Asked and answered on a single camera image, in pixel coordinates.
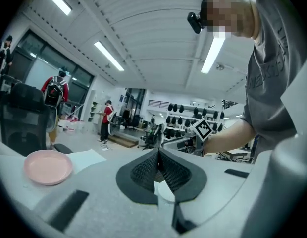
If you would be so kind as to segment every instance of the chair backrest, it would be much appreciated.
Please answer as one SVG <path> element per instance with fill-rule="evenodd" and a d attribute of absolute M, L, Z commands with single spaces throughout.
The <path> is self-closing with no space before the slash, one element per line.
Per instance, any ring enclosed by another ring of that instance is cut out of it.
<path fill-rule="evenodd" d="M 43 93 L 18 83 L 0 102 L 2 142 L 23 156 L 45 149 L 48 119 Z"/>
<path fill-rule="evenodd" d="M 138 125 L 139 125 L 139 122 L 140 122 L 140 116 L 139 116 L 139 115 L 134 115 L 134 119 L 133 119 L 132 126 L 133 126 L 133 127 L 138 126 Z"/>

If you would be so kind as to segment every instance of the person standing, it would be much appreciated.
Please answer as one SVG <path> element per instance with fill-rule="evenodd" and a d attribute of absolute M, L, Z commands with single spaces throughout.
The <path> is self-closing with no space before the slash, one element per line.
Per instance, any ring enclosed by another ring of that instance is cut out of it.
<path fill-rule="evenodd" d="M 3 71 L 5 74 L 8 74 L 9 67 L 12 65 L 12 56 L 10 53 L 12 40 L 13 37 L 9 35 L 0 47 L 0 72 Z"/>
<path fill-rule="evenodd" d="M 108 125 L 110 123 L 110 114 L 114 112 L 114 108 L 112 106 L 112 101 L 108 100 L 106 101 L 106 107 L 104 109 L 103 113 L 99 113 L 100 115 L 103 116 L 102 120 L 102 126 L 101 126 L 101 137 L 98 140 L 102 144 L 106 144 L 108 141 Z"/>
<path fill-rule="evenodd" d="M 65 71 L 61 70 L 58 76 L 52 76 L 48 78 L 41 88 L 41 91 L 43 93 L 45 93 L 46 91 L 50 91 L 49 96 L 52 96 L 52 98 L 55 96 L 55 98 L 53 99 L 56 99 L 56 100 L 58 99 L 57 88 L 63 92 L 62 101 L 58 103 L 56 106 L 56 109 L 57 109 L 56 126 L 52 132 L 48 133 L 49 138 L 50 138 L 51 148 L 53 148 L 55 140 L 57 138 L 58 121 L 59 121 L 62 104 L 63 102 L 67 102 L 68 97 L 69 97 L 69 86 L 67 82 L 64 80 L 65 77 L 66 77 Z M 49 100 L 45 100 L 45 103 L 46 104 L 48 103 L 50 105 L 55 105 L 55 103 L 52 102 L 52 98 L 50 98 Z"/>

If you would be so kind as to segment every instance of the person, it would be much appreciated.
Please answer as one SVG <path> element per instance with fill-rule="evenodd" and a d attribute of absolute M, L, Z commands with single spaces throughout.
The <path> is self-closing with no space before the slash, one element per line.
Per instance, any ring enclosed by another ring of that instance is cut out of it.
<path fill-rule="evenodd" d="M 204 154 L 239 148 L 258 134 L 255 158 L 296 134 L 280 97 L 307 58 L 307 30 L 289 0 L 203 0 L 201 27 L 251 38 L 243 116 L 211 136 Z"/>
<path fill-rule="evenodd" d="M 57 116 L 58 116 L 57 121 L 56 121 L 56 126 L 55 126 L 55 128 L 52 132 L 48 133 L 49 138 L 50 138 L 50 142 L 51 142 L 51 149 L 53 149 L 55 140 L 57 138 L 58 121 L 59 121 L 59 116 L 60 116 L 60 113 L 61 113 L 62 104 L 63 104 L 63 102 L 67 102 L 68 98 L 69 98 L 69 86 L 68 86 L 67 82 L 64 80 L 65 77 L 66 77 L 65 71 L 61 70 L 59 72 L 58 76 L 52 76 L 52 77 L 48 78 L 41 88 L 41 91 L 43 93 L 50 90 L 52 96 L 54 94 L 54 92 L 52 92 L 52 91 L 55 91 L 55 90 L 53 90 L 53 86 L 61 88 L 61 90 L 63 92 L 62 101 L 56 107 L 57 108 Z"/>
<path fill-rule="evenodd" d="M 12 65 L 12 55 L 10 45 L 13 37 L 9 35 L 0 47 L 0 72 L 8 74 L 9 67 Z"/>
<path fill-rule="evenodd" d="M 101 136 L 100 139 L 98 140 L 99 142 L 101 142 L 101 144 L 106 144 L 108 142 L 108 125 L 110 123 L 108 116 L 114 112 L 111 100 L 106 101 L 105 104 L 106 107 L 104 109 L 104 112 L 100 113 L 100 115 L 103 116 L 102 126 L 101 126 Z"/>

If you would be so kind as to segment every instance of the head-mounted camera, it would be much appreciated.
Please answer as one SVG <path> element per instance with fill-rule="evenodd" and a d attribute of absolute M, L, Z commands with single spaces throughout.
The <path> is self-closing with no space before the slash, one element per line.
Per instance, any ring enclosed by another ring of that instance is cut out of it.
<path fill-rule="evenodd" d="M 196 34 L 201 33 L 202 29 L 204 29 L 201 24 L 200 14 L 196 15 L 194 12 L 190 12 L 187 20 Z"/>

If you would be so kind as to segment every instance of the desk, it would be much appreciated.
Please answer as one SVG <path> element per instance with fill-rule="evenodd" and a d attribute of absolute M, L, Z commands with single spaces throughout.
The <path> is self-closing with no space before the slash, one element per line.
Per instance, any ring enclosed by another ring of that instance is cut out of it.
<path fill-rule="evenodd" d="M 68 179 L 72 179 L 84 168 L 106 160 L 92 149 L 70 153 L 67 156 L 73 163 L 73 171 Z M 3 185 L 12 199 L 33 210 L 44 196 L 55 190 L 60 184 L 44 186 L 29 180 L 23 171 L 25 158 L 0 142 L 0 178 Z"/>

